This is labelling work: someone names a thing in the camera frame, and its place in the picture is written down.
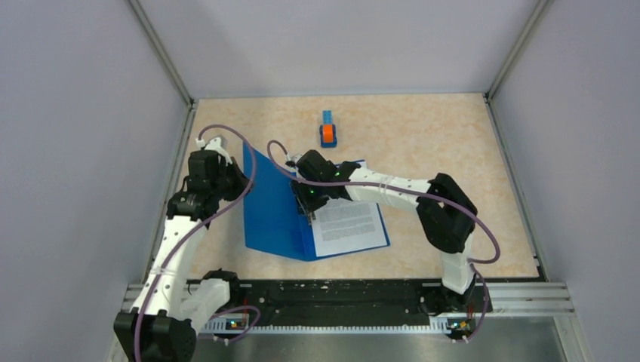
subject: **gray wall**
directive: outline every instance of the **gray wall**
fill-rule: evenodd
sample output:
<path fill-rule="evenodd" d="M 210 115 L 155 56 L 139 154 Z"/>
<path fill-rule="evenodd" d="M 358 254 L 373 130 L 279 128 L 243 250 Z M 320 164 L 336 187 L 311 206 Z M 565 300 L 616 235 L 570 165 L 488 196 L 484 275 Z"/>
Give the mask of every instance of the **gray wall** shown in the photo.
<path fill-rule="evenodd" d="M 556 1 L 496 105 L 595 360 L 637 360 L 640 2 Z"/>
<path fill-rule="evenodd" d="M 0 2 L 0 359 L 105 360 L 184 115 L 124 1 Z"/>
<path fill-rule="evenodd" d="M 486 91 L 535 0 L 142 0 L 198 97 Z"/>

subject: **white cable tie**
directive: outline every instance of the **white cable tie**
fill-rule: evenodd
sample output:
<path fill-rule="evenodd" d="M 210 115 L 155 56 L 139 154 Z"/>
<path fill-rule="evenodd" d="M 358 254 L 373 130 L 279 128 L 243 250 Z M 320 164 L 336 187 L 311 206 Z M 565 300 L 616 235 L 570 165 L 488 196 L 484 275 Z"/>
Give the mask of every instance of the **white cable tie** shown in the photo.
<path fill-rule="evenodd" d="M 382 195 L 382 199 L 384 200 L 385 204 L 387 205 L 391 205 L 391 201 L 389 199 L 389 195 L 387 194 L 387 186 L 393 182 L 393 179 L 395 179 L 395 176 L 387 176 L 385 178 L 385 180 L 383 182 L 380 183 L 379 185 L 379 189 L 380 189 L 380 194 Z"/>
<path fill-rule="evenodd" d="M 168 275 L 170 277 L 175 277 L 178 275 L 177 271 L 175 270 L 170 270 L 170 269 L 166 269 L 166 268 L 161 268 L 161 267 L 155 267 L 152 268 L 151 270 L 149 270 L 149 274 L 154 274 L 154 275 Z"/>
<path fill-rule="evenodd" d="M 207 141 L 205 141 L 204 138 L 196 138 L 195 144 L 198 146 L 199 149 L 201 149 L 207 145 Z"/>

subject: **metal frame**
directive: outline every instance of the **metal frame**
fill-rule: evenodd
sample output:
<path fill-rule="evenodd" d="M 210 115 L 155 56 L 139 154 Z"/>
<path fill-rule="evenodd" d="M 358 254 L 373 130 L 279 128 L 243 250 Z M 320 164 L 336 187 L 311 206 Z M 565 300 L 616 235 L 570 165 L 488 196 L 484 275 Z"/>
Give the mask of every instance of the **metal frame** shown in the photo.
<path fill-rule="evenodd" d="M 494 311 L 488 318 L 575 317 L 574 305 L 564 283 L 487 283 Z M 437 283 L 423 283 L 425 287 L 437 287 Z M 129 284 L 121 310 L 128 311 L 140 295 L 142 284 Z M 198 285 L 185 287 L 183 300 L 198 290 Z M 464 313 L 442 313 L 438 317 L 464 318 Z"/>
<path fill-rule="evenodd" d="M 193 98 L 189 95 L 189 91 L 186 89 L 184 82 L 182 81 L 182 77 L 178 74 L 174 63 L 171 61 L 169 54 L 165 50 L 165 46 L 160 41 L 158 34 L 153 29 L 153 25 L 149 18 L 146 15 L 146 12 L 142 8 L 142 5 L 138 0 L 125 0 L 127 5 L 131 10 L 131 13 L 136 17 L 138 24 L 140 24 L 140 28 L 144 33 L 146 40 L 149 42 L 149 46 L 153 50 L 153 53 L 158 57 L 160 61 L 160 65 L 163 70 L 167 74 L 167 77 L 173 84 L 174 88 L 182 98 L 182 101 L 191 106 L 193 104 Z"/>
<path fill-rule="evenodd" d="M 494 82 L 491 84 L 491 87 L 487 91 L 486 98 L 488 100 L 492 100 L 495 97 L 496 93 L 500 89 L 500 86 L 502 85 L 505 78 L 511 71 L 511 68 L 516 63 L 520 54 L 522 54 L 522 51 L 526 48 L 526 45 L 529 39 L 531 38 L 531 35 L 533 34 L 534 30 L 537 28 L 538 24 L 540 24 L 540 20 L 544 17 L 544 14 L 546 14 L 546 12 L 549 10 L 549 6 L 551 5 L 551 3 L 553 3 L 553 0 L 538 0 L 538 3 L 536 4 L 536 7 L 534 9 L 534 12 L 529 17 L 529 20 L 527 20 L 525 27 L 520 32 L 520 36 L 515 41 L 515 44 L 513 45 L 513 48 L 511 48 L 509 55 L 506 57 L 503 65 L 500 67 L 500 71 L 498 72 L 498 75 L 496 76 L 496 78 L 494 79 Z"/>
<path fill-rule="evenodd" d="M 141 280 L 146 278 L 147 272 L 151 269 L 151 265 L 153 264 L 153 258 L 158 253 L 158 248 L 160 248 L 160 243 L 162 242 L 162 234 L 164 232 L 165 225 L 165 206 L 167 205 L 167 201 L 173 196 L 176 192 L 178 182 L 180 181 L 180 171 L 182 169 L 182 163 L 184 160 L 184 155 L 186 154 L 186 149 L 189 144 L 189 137 L 191 136 L 191 130 L 193 129 L 193 122 L 195 120 L 195 113 L 198 110 L 197 101 L 193 103 L 189 109 L 187 110 L 186 117 L 184 119 L 184 125 L 182 129 L 182 133 L 180 135 L 180 142 L 178 143 L 178 148 L 176 151 L 176 157 L 171 162 L 171 175 L 169 176 L 169 182 L 165 189 L 165 196 L 163 199 L 163 208 L 161 214 L 158 216 L 158 222 L 155 224 L 155 232 L 153 237 L 153 242 L 151 246 L 151 252 L 149 253 L 149 258 L 147 259 L 145 269 L 142 273 Z"/>
<path fill-rule="evenodd" d="M 180 135 L 180 144 L 176 152 L 176 157 L 173 160 L 172 173 L 165 195 L 165 200 L 167 200 L 177 187 L 189 135 L 195 118 L 197 100 L 194 100 L 189 95 L 189 91 L 186 89 L 182 78 L 172 63 L 171 58 L 168 56 L 164 45 L 160 41 L 149 18 L 140 5 L 139 0 L 125 0 L 125 2 L 129 5 L 137 22 L 140 24 L 142 31 L 149 41 L 149 46 L 158 57 L 158 61 L 162 65 L 167 77 L 171 80 L 184 103 L 189 107 L 186 119 L 184 120 L 183 131 Z M 509 147 L 506 144 L 506 140 L 500 126 L 500 120 L 494 111 L 493 99 L 500 90 L 500 86 L 510 73 L 511 69 L 517 63 L 517 60 L 522 54 L 522 51 L 526 48 L 533 31 L 539 25 L 540 20 L 548 11 L 551 3 L 553 3 L 553 0 L 538 1 L 532 15 L 525 24 L 512 50 L 509 52 L 508 57 L 505 59 L 504 64 L 500 67 L 497 77 L 492 83 L 490 89 L 484 95 L 487 112 L 494 128 L 496 140 L 515 195 L 518 210 L 521 214 L 523 223 L 525 224 L 525 231 L 527 232 L 528 240 L 531 244 L 533 256 L 537 261 L 539 270 L 541 271 L 541 279 L 544 280 L 546 280 L 543 270 L 544 257 L 541 254 L 540 248 L 537 246 L 537 233 L 535 232 L 534 226 L 531 224 L 530 218 L 528 217 L 530 214 L 528 211 L 528 205 L 520 187 L 521 183 L 518 180 L 517 170 L 514 168 L 510 156 Z M 155 242 L 149 257 L 149 263 L 151 263 L 152 256 L 155 255 L 162 237 L 163 220 L 164 218 L 160 217 L 157 225 L 155 226 Z M 130 308 L 132 302 L 140 293 L 141 287 L 141 284 L 129 285 L 122 303 L 123 311 Z M 193 291 L 196 290 L 197 287 L 197 285 L 192 285 L 190 286 L 190 289 Z M 586 345 L 586 340 L 584 339 L 582 330 L 580 329 L 580 324 L 576 318 L 571 297 L 564 283 L 552 283 L 548 281 L 516 281 L 513 283 L 501 283 L 489 281 L 488 287 L 494 307 L 494 311 L 487 314 L 488 318 L 552 317 L 554 318 L 555 325 L 560 336 L 560 342 L 567 360 L 570 362 L 589 362 L 592 360 L 589 348 Z M 185 288 L 183 291 L 183 298 L 186 298 L 187 296 L 187 288 Z M 461 315 L 443 314 L 442 317 L 457 318 L 461 317 Z M 119 349 L 117 339 L 114 339 L 112 353 L 110 354 L 112 360 L 118 360 L 118 358 L 114 357 Z"/>

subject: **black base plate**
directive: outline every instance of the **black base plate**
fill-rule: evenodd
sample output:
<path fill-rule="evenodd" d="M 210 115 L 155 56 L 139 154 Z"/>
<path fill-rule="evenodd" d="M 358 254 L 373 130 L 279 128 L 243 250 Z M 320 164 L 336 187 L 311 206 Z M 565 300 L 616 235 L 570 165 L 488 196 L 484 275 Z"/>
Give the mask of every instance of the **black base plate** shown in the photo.
<path fill-rule="evenodd" d="M 482 309 L 483 289 L 470 291 L 465 305 L 439 306 L 431 302 L 442 294 L 438 281 L 427 279 L 243 280 L 232 289 L 222 309 L 255 305 L 262 318 L 258 326 L 390 327 L 429 324 L 429 315 L 467 312 L 469 303 Z"/>

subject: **blue binder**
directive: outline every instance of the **blue binder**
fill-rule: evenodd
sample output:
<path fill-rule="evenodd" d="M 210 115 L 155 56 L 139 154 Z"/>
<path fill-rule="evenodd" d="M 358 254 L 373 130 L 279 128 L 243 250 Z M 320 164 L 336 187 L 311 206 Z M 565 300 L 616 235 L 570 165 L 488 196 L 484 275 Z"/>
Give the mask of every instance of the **blue binder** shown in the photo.
<path fill-rule="evenodd" d="M 245 174 L 251 172 L 251 155 L 242 149 Z M 256 151 L 257 173 L 254 187 L 245 197 L 245 245 L 251 249 L 287 258 L 313 261 L 342 254 L 317 257 L 313 233 L 304 215 L 298 215 L 289 179 L 271 161 Z M 386 245 L 389 236 L 383 222 Z"/>

